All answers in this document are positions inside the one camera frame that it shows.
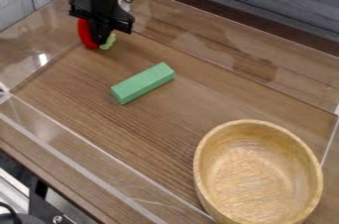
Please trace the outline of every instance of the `green block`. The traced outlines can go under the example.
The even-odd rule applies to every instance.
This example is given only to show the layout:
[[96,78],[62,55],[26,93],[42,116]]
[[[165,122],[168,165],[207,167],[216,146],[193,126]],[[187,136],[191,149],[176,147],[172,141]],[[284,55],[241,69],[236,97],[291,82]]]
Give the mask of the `green block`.
[[120,104],[134,100],[175,78],[173,69],[160,62],[110,87],[110,93]]

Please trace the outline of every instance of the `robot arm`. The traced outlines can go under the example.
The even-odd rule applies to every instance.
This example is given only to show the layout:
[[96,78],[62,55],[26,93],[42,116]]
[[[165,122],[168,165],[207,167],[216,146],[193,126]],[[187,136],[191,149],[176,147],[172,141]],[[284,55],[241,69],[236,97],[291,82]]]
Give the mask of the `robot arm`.
[[85,34],[94,45],[105,44],[113,30],[130,34],[134,18],[120,8],[118,0],[70,0],[69,3],[69,14],[86,23]]

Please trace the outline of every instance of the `wooden bowl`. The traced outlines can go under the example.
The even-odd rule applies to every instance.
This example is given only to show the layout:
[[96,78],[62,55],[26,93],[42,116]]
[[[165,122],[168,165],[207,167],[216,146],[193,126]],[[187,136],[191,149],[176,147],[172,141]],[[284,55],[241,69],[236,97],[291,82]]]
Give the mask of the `wooden bowl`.
[[299,224],[319,203],[323,174],[312,151],[263,121],[213,129],[197,147],[193,172],[203,206],[223,224]]

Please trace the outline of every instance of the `wooden table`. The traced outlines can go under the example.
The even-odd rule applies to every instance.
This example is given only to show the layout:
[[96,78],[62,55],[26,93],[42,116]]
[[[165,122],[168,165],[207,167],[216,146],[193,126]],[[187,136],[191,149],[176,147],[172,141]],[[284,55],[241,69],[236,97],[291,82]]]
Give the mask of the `wooden table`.
[[[215,126],[265,120],[324,162],[307,223],[333,222],[337,59],[172,0],[136,0],[134,33],[90,51],[66,1],[0,35],[0,81],[12,88],[0,149],[102,223],[213,223],[193,188],[196,146]],[[176,79],[118,105],[109,87],[160,61]]]

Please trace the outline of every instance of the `bowl rim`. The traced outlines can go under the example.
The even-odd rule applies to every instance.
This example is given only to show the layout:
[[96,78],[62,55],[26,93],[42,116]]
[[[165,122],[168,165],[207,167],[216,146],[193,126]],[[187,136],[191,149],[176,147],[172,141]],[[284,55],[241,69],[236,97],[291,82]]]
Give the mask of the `bowl rim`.
[[269,122],[265,122],[265,121],[261,121],[261,120],[255,120],[255,119],[241,119],[241,120],[236,120],[236,121],[228,122],[225,124],[221,124],[215,129],[212,129],[212,131],[209,131],[209,133],[204,136],[201,142],[199,143],[196,153],[195,153],[195,158],[193,158],[193,177],[195,177],[196,189],[200,191],[201,196],[207,200],[208,204],[213,207],[213,209],[219,212],[219,214],[221,214],[224,217],[227,217],[229,220],[235,221],[236,223],[255,224],[253,222],[249,222],[244,219],[240,219],[237,216],[235,216],[229,212],[227,212],[225,214],[221,213],[221,211],[219,210],[219,207],[216,206],[213,200],[209,197],[209,193],[207,192],[204,183],[201,181],[201,174],[200,174],[199,162],[200,162],[200,158],[201,158],[201,152],[203,152],[203,149],[204,149],[207,143],[209,142],[211,136],[213,136],[219,131],[224,130],[225,128],[228,128],[231,126],[235,126],[235,125],[239,125],[239,124],[260,124],[260,125],[264,125],[267,127],[271,127],[273,129],[276,129],[277,131],[280,131],[281,133],[287,134],[291,137],[291,139],[299,145],[300,149],[309,156],[311,165],[313,166],[315,176],[316,176],[316,190],[313,191],[313,197],[309,200],[309,203],[308,203],[307,207],[304,207],[304,209],[297,213],[295,219],[288,220],[288,222],[284,222],[284,223],[280,223],[280,224],[300,223],[309,216],[309,214],[312,213],[316,205],[319,204],[320,198],[321,198],[321,193],[323,193],[323,171],[321,171],[321,166],[320,166],[319,160],[315,157],[315,154],[313,154],[312,150],[305,145],[305,143],[300,140],[300,138],[295,134],[292,134],[287,129],[284,129],[283,127],[280,127],[280,126],[277,126],[277,125],[275,125]]

